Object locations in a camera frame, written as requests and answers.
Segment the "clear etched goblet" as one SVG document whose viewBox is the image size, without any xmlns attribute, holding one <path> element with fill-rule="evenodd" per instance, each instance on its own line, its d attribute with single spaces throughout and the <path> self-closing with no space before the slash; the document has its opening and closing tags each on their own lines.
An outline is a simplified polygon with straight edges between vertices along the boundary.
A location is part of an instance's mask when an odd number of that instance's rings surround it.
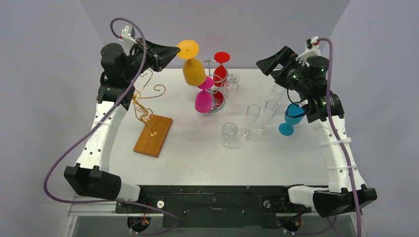
<svg viewBox="0 0 419 237">
<path fill-rule="evenodd" d="M 232 146 L 237 138 L 238 128 L 234 123 L 226 123 L 222 127 L 222 143 L 225 146 Z"/>
</svg>

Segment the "clear glass back gold rack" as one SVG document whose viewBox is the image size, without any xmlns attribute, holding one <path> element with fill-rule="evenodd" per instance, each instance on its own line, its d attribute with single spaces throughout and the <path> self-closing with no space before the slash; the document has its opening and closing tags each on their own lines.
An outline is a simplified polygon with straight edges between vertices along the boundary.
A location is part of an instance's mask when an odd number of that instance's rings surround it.
<svg viewBox="0 0 419 237">
<path fill-rule="evenodd" d="M 278 84 L 274 84 L 271 88 L 270 94 L 269 94 L 269 99 L 270 100 L 274 100 L 277 103 L 281 103 L 282 98 L 284 97 L 285 93 L 286 93 L 286 89 Z"/>
</svg>

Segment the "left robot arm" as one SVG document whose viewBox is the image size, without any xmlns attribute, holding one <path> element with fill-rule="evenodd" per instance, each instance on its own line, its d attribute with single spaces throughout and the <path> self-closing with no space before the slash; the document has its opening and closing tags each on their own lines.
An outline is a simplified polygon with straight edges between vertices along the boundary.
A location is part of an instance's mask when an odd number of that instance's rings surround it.
<svg viewBox="0 0 419 237">
<path fill-rule="evenodd" d="M 67 166 L 64 178 L 74 191 L 85 197 L 127 200 L 134 212 L 147 207 L 147 198 L 138 185 L 109 173 L 110 156 L 118 128 L 129 110 L 134 82 L 147 69 L 160 72 L 180 52 L 175 46 L 163 46 L 148 40 L 137 41 L 126 55 L 118 43 L 101 51 L 100 87 L 95 119 L 86 137 L 84 149 L 74 166 Z"/>
</svg>

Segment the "yellow wine glass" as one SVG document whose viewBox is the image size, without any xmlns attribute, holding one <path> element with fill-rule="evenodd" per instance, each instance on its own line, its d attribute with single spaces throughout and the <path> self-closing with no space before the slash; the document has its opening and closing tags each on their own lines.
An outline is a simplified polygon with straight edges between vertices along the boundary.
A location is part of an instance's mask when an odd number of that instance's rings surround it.
<svg viewBox="0 0 419 237">
<path fill-rule="evenodd" d="M 177 47 L 180 49 L 177 57 L 185 60 L 182 70 L 186 83 L 190 86 L 200 86 L 206 80 L 206 73 L 202 63 L 195 58 L 200 50 L 199 45 L 194 40 L 186 39 Z"/>
</svg>

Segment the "clear champagne flute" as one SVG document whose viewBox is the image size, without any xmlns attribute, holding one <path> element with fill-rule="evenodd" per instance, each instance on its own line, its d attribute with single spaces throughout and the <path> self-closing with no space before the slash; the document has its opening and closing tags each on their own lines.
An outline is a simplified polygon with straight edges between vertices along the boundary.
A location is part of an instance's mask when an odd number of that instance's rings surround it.
<svg viewBox="0 0 419 237">
<path fill-rule="evenodd" d="M 240 136 L 243 139 L 249 140 L 253 137 L 253 130 L 251 127 L 257 121 L 259 114 L 260 114 L 260 107 L 257 104 L 251 104 L 247 107 L 247 110 L 246 110 L 247 126 L 244 127 L 240 132 Z"/>
</svg>

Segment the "pink wine glass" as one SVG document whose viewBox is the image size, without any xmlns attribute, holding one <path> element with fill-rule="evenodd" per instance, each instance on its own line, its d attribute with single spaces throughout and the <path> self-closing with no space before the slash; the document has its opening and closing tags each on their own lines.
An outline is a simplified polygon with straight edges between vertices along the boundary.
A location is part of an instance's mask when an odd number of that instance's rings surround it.
<svg viewBox="0 0 419 237">
<path fill-rule="evenodd" d="M 211 77 L 206 77 L 205 81 L 197 86 L 201 91 L 198 92 L 195 98 L 195 110 L 199 113 L 208 113 L 212 109 L 212 97 L 208 92 L 213 86 Z"/>
</svg>

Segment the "red wine glass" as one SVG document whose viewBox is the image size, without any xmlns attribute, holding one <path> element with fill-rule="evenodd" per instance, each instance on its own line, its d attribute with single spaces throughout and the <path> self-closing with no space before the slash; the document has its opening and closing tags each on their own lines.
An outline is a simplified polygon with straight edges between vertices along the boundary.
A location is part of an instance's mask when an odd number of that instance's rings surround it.
<svg viewBox="0 0 419 237">
<path fill-rule="evenodd" d="M 215 92 L 213 96 L 215 105 L 219 107 L 224 101 L 223 91 L 227 76 L 227 70 L 224 63 L 227 63 L 230 60 L 230 55 L 225 51 L 220 51 L 214 55 L 214 60 L 219 64 L 219 66 L 217 66 L 213 72 L 214 86 L 217 87 L 217 92 Z"/>
</svg>

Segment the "blue wine glass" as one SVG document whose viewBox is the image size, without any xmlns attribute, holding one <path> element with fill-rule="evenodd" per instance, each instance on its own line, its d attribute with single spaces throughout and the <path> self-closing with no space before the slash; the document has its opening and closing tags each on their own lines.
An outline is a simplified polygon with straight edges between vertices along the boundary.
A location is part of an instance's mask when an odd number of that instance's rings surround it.
<svg viewBox="0 0 419 237">
<path fill-rule="evenodd" d="M 299 124 L 305 116 L 305 111 L 294 102 L 288 105 L 285 113 L 285 122 L 279 125 L 279 132 L 284 136 L 291 136 L 294 133 L 294 126 Z"/>
</svg>

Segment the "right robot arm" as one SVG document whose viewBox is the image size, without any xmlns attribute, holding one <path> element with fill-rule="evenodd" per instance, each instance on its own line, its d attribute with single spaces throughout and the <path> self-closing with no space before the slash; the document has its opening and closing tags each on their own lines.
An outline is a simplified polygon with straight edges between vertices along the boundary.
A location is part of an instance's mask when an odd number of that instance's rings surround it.
<svg viewBox="0 0 419 237">
<path fill-rule="evenodd" d="M 292 186 L 279 196 L 279 206 L 291 211 L 298 204 L 304 205 L 322 217 L 360 213 L 376 200 L 377 193 L 366 185 L 351 153 L 342 103 L 330 90 L 331 61 L 316 48 L 297 54 L 285 46 L 256 65 L 276 84 L 298 93 L 300 107 L 318 138 L 327 169 L 327 188 Z"/>
</svg>

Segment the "clear glass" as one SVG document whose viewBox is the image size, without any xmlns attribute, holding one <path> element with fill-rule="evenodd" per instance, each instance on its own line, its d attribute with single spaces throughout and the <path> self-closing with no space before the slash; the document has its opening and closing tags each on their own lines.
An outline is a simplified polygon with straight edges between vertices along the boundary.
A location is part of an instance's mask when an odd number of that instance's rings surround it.
<svg viewBox="0 0 419 237">
<path fill-rule="evenodd" d="M 226 77 L 226 89 L 229 91 L 239 88 L 240 77 L 237 74 L 228 74 Z"/>
<path fill-rule="evenodd" d="M 276 111 L 279 108 L 279 104 L 275 100 L 268 100 L 265 103 L 262 111 L 262 122 L 256 126 L 256 132 L 259 135 L 266 135 L 269 132 L 267 123 L 275 116 Z"/>
</svg>

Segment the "gold rack with wooden base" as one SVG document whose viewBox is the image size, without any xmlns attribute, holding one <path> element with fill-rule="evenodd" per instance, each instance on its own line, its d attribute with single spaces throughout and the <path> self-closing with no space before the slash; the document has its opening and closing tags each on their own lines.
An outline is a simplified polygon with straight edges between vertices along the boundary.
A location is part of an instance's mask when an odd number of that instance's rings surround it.
<svg viewBox="0 0 419 237">
<path fill-rule="evenodd" d="M 147 69 L 140 77 L 148 77 L 145 84 L 134 91 L 132 104 L 134 107 L 135 117 L 144 124 L 144 128 L 138 137 L 133 151 L 139 154 L 157 158 L 160 155 L 164 142 L 167 138 L 173 119 L 154 114 L 153 110 L 143 106 L 140 100 L 154 99 L 163 96 L 167 88 L 163 84 L 156 84 L 153 90 L 158 92 L 157 95 L 144 97 L 141 92 L 146 88 L 153 77 L 153 71 Z"/>
</svg>

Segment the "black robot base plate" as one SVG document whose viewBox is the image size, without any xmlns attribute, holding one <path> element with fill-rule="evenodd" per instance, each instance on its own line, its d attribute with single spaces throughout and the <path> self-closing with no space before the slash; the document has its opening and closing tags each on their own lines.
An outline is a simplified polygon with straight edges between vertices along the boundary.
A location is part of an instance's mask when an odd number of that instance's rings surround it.
<svg viewBox="0 0 419 237">
<path fill-rule="evenodd" d="M 118 202 L 118 214 L 151 217 L 158 214 L 157 203 L 164 203 L 163 227 L 177 223 L 182 228 L 239 228 L 261 226 L 274 228 L 276 219 L 285 222 L 300 220 L 313 213 L 312 207 L 293 204 L 289 186 L 159 186 L 141 187 L 138 202 L 145 207 Z M 171 215 L 180 218 L 178 222 Z"/>
</svg>

